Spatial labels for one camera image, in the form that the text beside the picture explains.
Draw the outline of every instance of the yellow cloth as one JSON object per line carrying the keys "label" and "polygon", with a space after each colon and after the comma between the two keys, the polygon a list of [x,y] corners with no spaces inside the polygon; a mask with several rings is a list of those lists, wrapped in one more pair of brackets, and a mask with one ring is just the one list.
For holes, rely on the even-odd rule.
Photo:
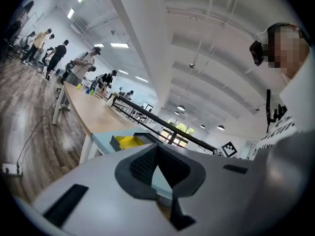
{"label": "yellow cloth", "polygon": [[42,31],[35,37],[33,45],[36,46],[36,48],[40,48],[42,43],[45,41],[46,38],[46,32]]}

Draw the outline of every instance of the black railing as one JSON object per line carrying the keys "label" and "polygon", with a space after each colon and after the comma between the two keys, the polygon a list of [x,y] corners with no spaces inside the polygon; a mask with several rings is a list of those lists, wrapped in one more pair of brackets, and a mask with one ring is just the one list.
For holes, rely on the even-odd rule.
{"label": "black railing", "polygon": [[123,112],[125,115],[127,115],[130,119],[134,120],[135,122],[137,122],[138,124],[143,125],[144,127],[146,127],[147,129],[149,129],[150,131],[152,131],[153,133],[162,136],[163,138],[168,139],[167,137],[164,137],[163,135],[161,135],[160,133],[158,133],[157,131],[153,130],[152,128],[148,127],[146,124],[144,124],[143,122],[139,121],[138,119],[136,119],[135,117],[133,117],[130,113],[127,113],[126,111],[121,109],[121,106],[119,106],[119,103],[116,103],[117,100],[124,102],[125,104],[127,104],[128,106],[130,106],[132,109],[142,113],[143,115],[146,115],[148,118],[150,118],[151,120],[163,125],[164,127],[167,127],[168,129],[173,131],[172,137],[169,139],[169,144],[172,144],[176,138],[176,135],[181,135],[182,137],[186,138],[187,140],[197,144],[200,147],[203,147],[209,151],[215,151],[217,148],[205,143],[204,141],[201,141],[187,133],[185,133],[184,131],[172,126],[171,124],[161,120],[159,117],[157,117],[156,115],[152,114],[149,111],[144,110],[143,108],[141,108],[140,106],[134,104],[133,102],[127,100],[126,98],[123,98],[121,96],[117,96],[115,97],[112,106],[114,106],[116,109],[119,109],[120,112]]}

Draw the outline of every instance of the power strip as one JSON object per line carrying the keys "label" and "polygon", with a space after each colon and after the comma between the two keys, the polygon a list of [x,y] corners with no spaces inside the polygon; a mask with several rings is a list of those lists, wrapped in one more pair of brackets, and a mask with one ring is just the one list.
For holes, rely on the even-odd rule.
{"label": "power strip", "polygon": [[23,175],[23,171],[21,168],[21,165],[19,164],[7,164],[4,163],[2,165],[2,172],[11,175],[11,176],[19,176],[21,177]]}

